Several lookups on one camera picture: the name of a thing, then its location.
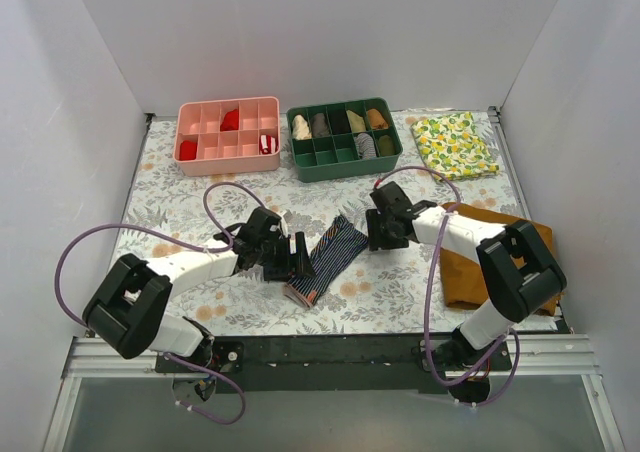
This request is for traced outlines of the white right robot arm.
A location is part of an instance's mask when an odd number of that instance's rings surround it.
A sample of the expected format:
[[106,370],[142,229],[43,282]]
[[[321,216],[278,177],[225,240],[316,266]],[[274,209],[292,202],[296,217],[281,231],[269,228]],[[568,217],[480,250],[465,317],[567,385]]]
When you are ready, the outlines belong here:
[[439,244],[479,265],[488,298],[451,338],[434,350],[438,364],[475,369],[489,347],[567,286],[567,279],[534,224],[519,219],[490,223],[434,202],[412,203],[395,182],[377,186],[366,211],[369,249],[394,250],[411,242]]

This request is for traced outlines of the navy striped underwear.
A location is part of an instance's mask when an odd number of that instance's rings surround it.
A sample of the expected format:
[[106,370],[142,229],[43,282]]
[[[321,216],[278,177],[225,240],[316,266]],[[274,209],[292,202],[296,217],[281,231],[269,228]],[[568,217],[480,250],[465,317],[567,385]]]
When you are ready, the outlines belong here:
[[345,216],[336,216],[309,255],[315,276],[289,280],[284,295],[304,308],[314,307],[331,283],[367,247],[368,237]]

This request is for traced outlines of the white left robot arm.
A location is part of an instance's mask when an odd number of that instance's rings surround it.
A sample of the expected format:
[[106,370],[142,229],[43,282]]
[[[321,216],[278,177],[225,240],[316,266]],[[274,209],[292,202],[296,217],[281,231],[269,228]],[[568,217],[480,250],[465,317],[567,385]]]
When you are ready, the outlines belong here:
[[223,229],[200,249],[148,260],[121,256],[82,319],[125,359],[146,350],[170,353],[200,372],[214,358],[214,334],[193,319],[168,313],[167,304],[196,286],[256,265],[266,281],[315,275],[304,234],[289,234],[278,214],[257,207],[247,221]]

